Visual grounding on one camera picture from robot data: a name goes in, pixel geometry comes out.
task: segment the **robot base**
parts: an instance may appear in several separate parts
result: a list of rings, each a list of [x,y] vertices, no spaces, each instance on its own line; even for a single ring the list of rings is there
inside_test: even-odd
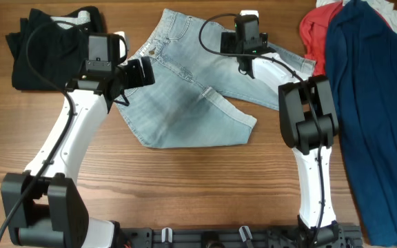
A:
[[[237,229],[191,229],[173,230],[172,242],[162,242],[162,230],[150,228],[122,229],[133,248],[207,248],[206,236],[218,236],[225,248],[249,247]],[[253,229],[254,248],[297,248],[297,226],[279,226],[267,229]],[[338,240],[316,247],[325,248],[362,248],[363,239],[359,226],[339,225]]]

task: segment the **dark blue cloth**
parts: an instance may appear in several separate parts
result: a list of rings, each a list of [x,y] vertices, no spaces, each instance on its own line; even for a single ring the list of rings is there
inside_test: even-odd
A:
[[[372,245],[397,245],[397,34],[361,0],[332,20],[326,73],[347,174]]]

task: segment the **wooden tabletop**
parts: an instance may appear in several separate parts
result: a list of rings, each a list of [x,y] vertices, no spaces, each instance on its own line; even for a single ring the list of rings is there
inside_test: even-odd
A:
[[[67,14],[87,3],[8,4],[0,0],[0,186],[7,172],[22,172],[47,138],[61,111],[57,93],[12,88],[13,58],[5,34],[19,31],[19,18],[31,8]],[[125,31],[134,53],[169,8],[208,18],[243,9],[260,11],[269,40],[298,54],[301,19],[314,0],[126,1],[90,3],[105,16],[108,32]],[[232,26],[232,20],[221,23]],[[232,147],[148,149],[142,146],[114,106],[91,142],[81,166],[78,190],[92,217],[117,220],[122,227],[160,229],[294,225],[300,207],[298,170],[284,144],[278,112],[230,100],[258,119],[249,143]],[[330,159],[332,201],[338,221],[360,223],[347,182],[338,139]],[[0,225],[5,218],[0,195]],[[11,247],[6,233],[2,247]]]

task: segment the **folded black garment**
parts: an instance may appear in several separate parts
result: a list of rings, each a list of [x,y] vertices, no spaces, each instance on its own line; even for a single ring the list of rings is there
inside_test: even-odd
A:
[[[64,17],[77,18],[81,11],[90,14],[90,21],[67,29],[62,24],[49,25],[39,30],[30,41],[29,59],[32,66],[45,78],[64,88],[71,76],[77,74],[88,57],[88,35],[105,32],[101,14],[96,7],[88,6]],[[28,67],[26,45],[30,35],[44,23],[53,22],[50,15],[31,9],[28,19],[21,19],[21,31],[6,35],[7,44],[14,58],[12,86],[17,90],[54,90],[35,76]]]

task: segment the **denim jeans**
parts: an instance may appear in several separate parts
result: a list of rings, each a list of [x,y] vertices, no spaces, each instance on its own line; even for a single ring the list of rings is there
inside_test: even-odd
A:
[[[142,145],[209,147],[247,142],[256,119],[224,96],[278,109],[278,96],[264,82],[238,72],[235,58],[206,52],[199,43],[204,20],[164,10],[147,42],[132,59],[149,56],[156,83],[125,91],[130,106],[117,105]],[[220,50],[218,23],[208,23],[204,44]],[[270,44],[297,73],[312,75],[314,61]]]

